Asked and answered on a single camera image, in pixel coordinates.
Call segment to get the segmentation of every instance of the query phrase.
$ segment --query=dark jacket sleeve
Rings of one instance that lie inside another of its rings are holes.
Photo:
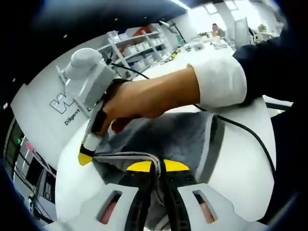
[[[288,31],[280,37],[258,45],[246,45],[234,53],[244,69],[247,95],[244,102],[256,97],[269,97],[293,102],[296,98],[297,79],[300,77],[298,54]]]

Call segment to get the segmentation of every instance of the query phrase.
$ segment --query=worker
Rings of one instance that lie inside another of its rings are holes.
[[[224,32],[222,29],[220,29],[220,28],[217,26],[216,23],[213,23],[213,24],[212,24],[212,35],[213,35],[214,37],[216,37],[216,36],[223,37],[223,36],[225,36],[225,32]]]
[[[301,192],[303,184],[299,163],[305,147],[299,106],[304,91],[294,79],[304,75],[301,70],[306,59],[301,59],[301,51],[295,47],[296,35],[296,31],[285,28],[280,37],[241,47],[233,56],[189,64],[158,78],[126,82],[103,109],[108,115],[104,126],[114,121],[112,129],[121,131],[135,115],[156,118],[169,109],[196,103],[211,109],[248,104],[262,95],[294,102],[290,109],[271,119],[277,171],[272,197],[261,220],[268,223],[295,193]]]

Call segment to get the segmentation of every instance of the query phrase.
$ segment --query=white table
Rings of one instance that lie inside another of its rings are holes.
[[[201,51],[181,52],[163,65],[155,65],[144,72],[148,77],[158,77],[185,68],[212,55],[232,55],[231,48],[215,50],[207,45]],[[169,112],[196,112],[193,106],[172,109]],[[228,107],[219,114],[252,129],[264,142],[273,163],[276,164],[275,140],[264,100],[255,100],[247,108]],[[82,167],[78,152],[84,124],[63,150],[58,165],[55,202],[58,219],[66,220],[80,211],[81,204],[102,189],[104,183],[92,163]],[[273,178],[268,160],[255,138],[241,128],[226,124],[222,147],[209,185],[231,200],[235,212],[247,220],[261,218],[268,207]]]

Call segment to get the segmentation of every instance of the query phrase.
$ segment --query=white sleeve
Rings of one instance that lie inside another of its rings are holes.
[[[232,56],[213,57],[193,67],[200,89],[200,106],[217,108],[242,103],[247,93],[242,66]]]

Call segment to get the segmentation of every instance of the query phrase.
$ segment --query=white fixture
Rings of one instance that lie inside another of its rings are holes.
[[[184,8],[187,11],[191,10],[188,6],[186,6],[183,2],[179,0],[170,0],[170,1],[174,2],[175,4],[178,4],[180,7]]]

